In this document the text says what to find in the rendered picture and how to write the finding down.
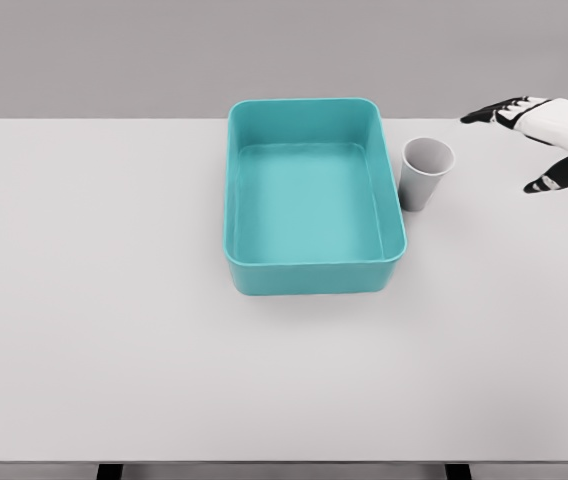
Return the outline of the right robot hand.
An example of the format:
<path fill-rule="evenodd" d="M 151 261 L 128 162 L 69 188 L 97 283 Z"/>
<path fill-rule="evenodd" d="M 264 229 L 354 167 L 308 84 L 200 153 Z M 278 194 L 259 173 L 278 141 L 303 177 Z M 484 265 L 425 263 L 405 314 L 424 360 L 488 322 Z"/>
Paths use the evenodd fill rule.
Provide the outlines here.
<path fill-rule="evenodd" d="M 494 123 L 568 153 L 568 100 L 521 96 L 484 106 L 460 118 L 463 124 Z M 568 188 L 568 155 L 523 188 L 526 194 Z"/>

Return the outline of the teal plastic basket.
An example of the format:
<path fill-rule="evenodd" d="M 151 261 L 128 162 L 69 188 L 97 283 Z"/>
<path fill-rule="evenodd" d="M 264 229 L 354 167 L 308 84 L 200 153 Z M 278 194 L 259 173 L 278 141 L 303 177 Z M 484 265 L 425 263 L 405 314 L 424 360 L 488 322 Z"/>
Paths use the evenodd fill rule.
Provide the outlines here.
<path fill-rule="evenodd" d="M 386 287 L 407 248 L 384 127 L 365 98 L 251 99 L 228 114 L 223 251 L 252 296 Z"/>

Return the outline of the white paper cup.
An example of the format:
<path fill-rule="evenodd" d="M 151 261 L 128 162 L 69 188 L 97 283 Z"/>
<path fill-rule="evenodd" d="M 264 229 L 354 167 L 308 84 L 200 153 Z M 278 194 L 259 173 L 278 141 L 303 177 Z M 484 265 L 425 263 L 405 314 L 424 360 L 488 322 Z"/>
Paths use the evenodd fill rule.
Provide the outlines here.
<path fill-rule="evenodd" d="M 402 151 L 398 186 L 401 208 L 409 212 L 423 210 L 454 166 L 455 155 L 448 144 L 429 137 L 409 140 Z"/>

